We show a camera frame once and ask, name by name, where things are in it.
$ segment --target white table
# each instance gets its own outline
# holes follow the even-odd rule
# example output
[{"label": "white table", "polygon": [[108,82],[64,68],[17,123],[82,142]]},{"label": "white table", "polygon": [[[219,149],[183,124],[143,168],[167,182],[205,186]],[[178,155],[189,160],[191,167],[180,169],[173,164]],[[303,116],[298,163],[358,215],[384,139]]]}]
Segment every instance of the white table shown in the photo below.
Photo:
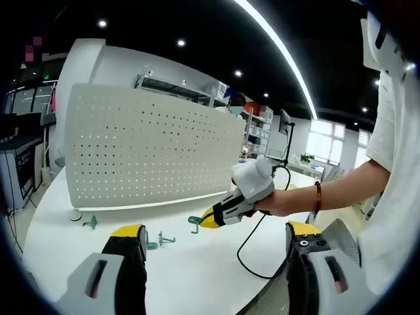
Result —
[{"label": "white table", "polygon": [[[287,181],[279,169],[276,186]],[[291,172],[291,183],[309,186],[314,179]],[[221,199],[206,199],[119,211],[83,213],[71,222],[73,209],[65,171],[61,171],[46,191],[33,216],[24,245],[24,264],[33,273],[42,292],[57,301],[67,288],[67,278],[91,253],[100,253],[111,233],[120,226],[145,224],[151,242],[162,230],[176,243],[165,243],[149,251],[146,269],[146,309],[148,314],[235,314],[267,283],[248,273],[237,261],[236,251],[253,229],[261,214],[241,223],[219,229],[200,228],[187,222],[190,215],[203,212]],[[95,214],[96,230],[83,226]],[[241,257],[255,272],[271,276],[285,259],[285,223],[304,222],[308,213],[287,218],[267,217],[243,248]]]},{"label": "white table", "polygon": [[291,170],[298,169],[302,172],[302,174],[308,175],[314,178],[318,177],[320,180],[322,179],[322,175],[324,173],[324,171],[318,171],[316,169],[311,168],[311,166],[309,165],[304,165],[300,163],[289,162],[287,165],[288,165],[288,168],[290,168]]}]

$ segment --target black ceiling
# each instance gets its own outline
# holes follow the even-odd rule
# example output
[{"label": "black ceiling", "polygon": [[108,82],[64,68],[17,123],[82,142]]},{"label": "black ceiling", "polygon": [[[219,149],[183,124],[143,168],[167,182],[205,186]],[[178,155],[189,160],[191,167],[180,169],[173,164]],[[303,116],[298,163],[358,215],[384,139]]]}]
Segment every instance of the black ceiling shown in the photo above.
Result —
[{"label": "black ceiling", "polygon": [[[318,116],[372,129],[378,72],[363,67],[360,19],[366,10],[349,0],[251,0],[296,61]],[[260,26],[233,0],[137,1],[116,5],[72,3],[45,13],[44,53],[68,52],[76,38],[156,54],[237,87],[275,112],[310,118],[306,99],[285,59]],[[108,27],[100,29],[100,18]],[[180,49],[176,40],[184,38]],[[238,79],[234,70],[244,75]],[[263,93],[270,93],[269,99]],[[361,108],[368,107],[364,114]]]}]

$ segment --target bracelet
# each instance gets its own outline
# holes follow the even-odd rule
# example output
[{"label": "bracelet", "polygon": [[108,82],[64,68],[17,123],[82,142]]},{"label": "bracelet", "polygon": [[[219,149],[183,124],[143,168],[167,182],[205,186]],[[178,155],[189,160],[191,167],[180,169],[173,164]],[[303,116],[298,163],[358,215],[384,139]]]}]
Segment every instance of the bracelet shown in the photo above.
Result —
[{"label": "bracelet", "polygon": [[315,205],[315,210],[314,210],[316,214],[321,209],[322,191],[321,191],[321,183],[319,181],[315,182],[315,186],[316,186],[316,192],[318,194],[318,199],[316,200],[316,205]]}]

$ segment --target green hook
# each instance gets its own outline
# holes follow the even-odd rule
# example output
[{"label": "green hook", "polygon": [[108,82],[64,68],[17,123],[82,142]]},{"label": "green hook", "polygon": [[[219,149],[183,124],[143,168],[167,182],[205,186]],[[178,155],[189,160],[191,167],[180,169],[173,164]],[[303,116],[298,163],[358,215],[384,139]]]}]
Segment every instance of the green hook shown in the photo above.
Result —
[{"label": "green hook", "polygon": [[97,221],[96,217],[93,215],[91,221],[90,222],[84,222],[82,224],[82,226],[89,225],[92,228],[92,230],[94,230],[96,228],[97,224],[98,224],[98,221]]},{"label": "green hook", "polygon": [[147,249],[157,249],[158,243],[155,241],[149,241],[149,232],[146,230],[146,247]]},{"label": "green hook", "polygon": [[173,239],[169,239],[169,238],[164,238],[163,236],[162,236],[162,231],[160,231],[160,233],[159,233],[159,244],[160,244],[160,246],[162,246],[162,244],[163,243],[175,243],[175,238],[173,238]]},{"label": "green hook", "polygon": [[188,218],[188,222],[191,223],[191,224],[195,224],[196,225],[196,230],[195,231],[191,231],[191,233],[198,234],[198,226],[200,225],[201,222],[203,222],[203,218],[189,217]]}]

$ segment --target window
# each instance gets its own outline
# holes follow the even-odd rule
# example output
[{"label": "window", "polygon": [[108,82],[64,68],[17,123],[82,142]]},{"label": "window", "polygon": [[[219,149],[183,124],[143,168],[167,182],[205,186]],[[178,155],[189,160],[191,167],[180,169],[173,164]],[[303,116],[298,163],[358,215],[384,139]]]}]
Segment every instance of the window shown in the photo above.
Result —
[{"label": "window", "polygon": [[366,149],[370,141],[371,134],[366,131],[359,131],[359,142],[356,153],[356,161],[354,162],[354,168],[361,166],[361,164],[369,161],[366,156]]},{"label": "window", "polygon": [[3,105],[4,106],[3,107],[3,113],[4,114],[10,114],[11,113],[13,98],[14,98],[14,93],[9,93],[8,95],[6,95],[6,101]]},{"label": "window", "polygon": [[24,68],[22,69],[22,76],[20,82],[38,79],[41,75],[41,66],[38,68]]},{"label": "window", "polygon": [[16,92],[16,96],[14,97],[12,112],[17,115],[30,113],[34,92],[35,92],[35,89]]},{"label": "window", "polygon": [[42,78],[46,81],[58,79],[65,61],[65,58],[46,61],[44,63]]},{"label": "window", "polygon": [[35,100],[33,100],[33,113],[41,113],[43,107],[48,105],[51,98],[52,90],[52,85],[37,88]]},{"label": "window", "polygon": [[345,126],[329,121],[312,120],[306,152],[317,161],[338,165],[343,151]]}]

